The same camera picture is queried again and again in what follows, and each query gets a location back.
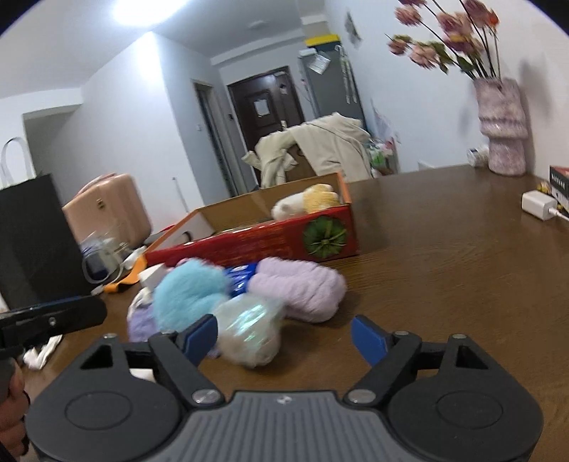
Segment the yellow and white plush toy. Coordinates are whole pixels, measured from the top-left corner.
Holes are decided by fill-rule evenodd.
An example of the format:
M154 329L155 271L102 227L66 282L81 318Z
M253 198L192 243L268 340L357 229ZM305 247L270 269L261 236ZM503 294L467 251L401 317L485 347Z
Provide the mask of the yellow and white plush toy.
M338 194L329 184L315 184L303 192L279 200L271 214L277 221L298 217L307 213L320 212L340 205Z

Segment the iridescent plastic wrapper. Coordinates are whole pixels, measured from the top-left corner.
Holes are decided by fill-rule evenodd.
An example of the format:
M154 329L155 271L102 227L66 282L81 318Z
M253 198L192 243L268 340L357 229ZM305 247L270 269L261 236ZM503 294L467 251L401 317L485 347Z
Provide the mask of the iridescent plastic wrapper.
M217 347L234 364L249 368L270 363L281 347L282 300L242 294L221 303L217 318Z

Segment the gray ribbed panel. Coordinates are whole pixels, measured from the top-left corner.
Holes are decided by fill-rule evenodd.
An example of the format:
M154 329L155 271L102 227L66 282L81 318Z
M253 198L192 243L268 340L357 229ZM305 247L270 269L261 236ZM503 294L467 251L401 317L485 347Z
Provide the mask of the gray ribbed panel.
M149 462L418 462L377 414L338 403L328 391L239 392L231 403L197 411Z

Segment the doorway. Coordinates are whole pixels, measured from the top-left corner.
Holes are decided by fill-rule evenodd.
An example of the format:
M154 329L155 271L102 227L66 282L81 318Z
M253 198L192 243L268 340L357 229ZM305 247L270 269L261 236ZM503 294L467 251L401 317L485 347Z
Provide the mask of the doorway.
M235 158L233 152L228 153L231 148L229 134L226 132L222 121L221 110L219 109L213 87L194 82L197 100L200 104L202 116L208 131L213 151L219 165L221 176L231 197L247 193L239 165L233 165L231 160Z
M228 88L249 151L262 137L304 122L288 66L235 82ZM258 170L255 174L260 184Z

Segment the dark brown door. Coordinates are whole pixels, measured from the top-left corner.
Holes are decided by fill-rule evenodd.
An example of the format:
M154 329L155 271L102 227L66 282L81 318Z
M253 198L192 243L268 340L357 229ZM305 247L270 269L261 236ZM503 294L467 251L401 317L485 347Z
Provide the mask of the dark brown door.
M262 137L304 122L288 67L231 84L229 92L249 150Z

